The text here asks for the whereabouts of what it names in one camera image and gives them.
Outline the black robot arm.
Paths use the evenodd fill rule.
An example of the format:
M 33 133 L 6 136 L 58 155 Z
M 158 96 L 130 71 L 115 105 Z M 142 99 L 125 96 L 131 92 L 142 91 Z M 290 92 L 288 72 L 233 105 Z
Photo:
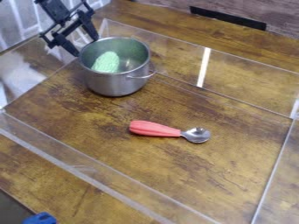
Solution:
M 54 22 L 51 27 L 41 33 L 41 38 L 51 49 L 61 46 L 73 56 L 78 57 L 81 51 L 67 39 L 73 32 L 82 27 L 94 41 L 99 39 L 99 33 L 91 20 L 95 11 L 87 0 L 79 0 L 71 9 L 62 0 L 34 0 L 34 2 L 41 5 Z

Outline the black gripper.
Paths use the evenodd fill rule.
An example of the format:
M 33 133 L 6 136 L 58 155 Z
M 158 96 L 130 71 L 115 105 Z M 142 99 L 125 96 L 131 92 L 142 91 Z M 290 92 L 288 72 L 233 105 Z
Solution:
M 61 46 L 75 57 L 81 52 L 75 45 L 67 40 L 71 33 L 82 27 L 94 41 L 99 40 L 99 33 L 93 24 L 91 18 L 95 14 L 87 0 L 79 0 L 79 3 L 69 9 L 62 0 L 34 0 L 50 16 L 54 24 L 41 33 L 41 38 L 53 49 Z

